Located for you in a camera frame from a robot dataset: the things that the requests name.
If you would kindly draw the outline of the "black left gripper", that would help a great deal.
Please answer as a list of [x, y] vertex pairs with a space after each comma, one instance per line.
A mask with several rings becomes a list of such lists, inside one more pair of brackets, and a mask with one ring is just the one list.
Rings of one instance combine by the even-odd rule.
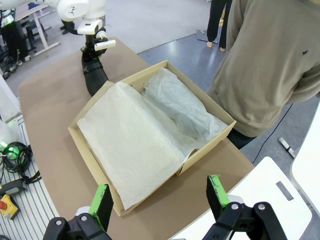
[[86, 35], [85, 46], [80, 49], [84, 62], [90, 62], [92, 60], [100, 58], [101, 55], [103, 55], [107, 51], [107, 49], [105, 48], [102, 50], [95, 50], [95, 45], [107, 41], [107, 37], [96, 38], [96, 35]]

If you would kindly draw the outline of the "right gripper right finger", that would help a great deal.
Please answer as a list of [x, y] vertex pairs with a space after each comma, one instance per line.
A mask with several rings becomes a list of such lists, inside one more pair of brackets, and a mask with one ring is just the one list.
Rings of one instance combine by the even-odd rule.
[[249, 207], [230, 201], [218, 175], [207, 176], [206, 197], [215, 219], [204, 236], [206, 240], [230, 240], [236, 232], [245, 233], [250, 240], [287, 239], [268, 202], [257, 202]]

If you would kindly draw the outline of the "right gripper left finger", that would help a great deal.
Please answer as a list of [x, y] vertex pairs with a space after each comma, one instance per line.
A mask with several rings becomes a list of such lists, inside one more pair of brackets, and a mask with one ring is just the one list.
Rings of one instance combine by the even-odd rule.
[[46, 228], [45, 240], [110, 240], [107, 234], [113, 199], [108, 184], [100, 184], [88, 212], [67, 221], [63, 217], [52, 218]]

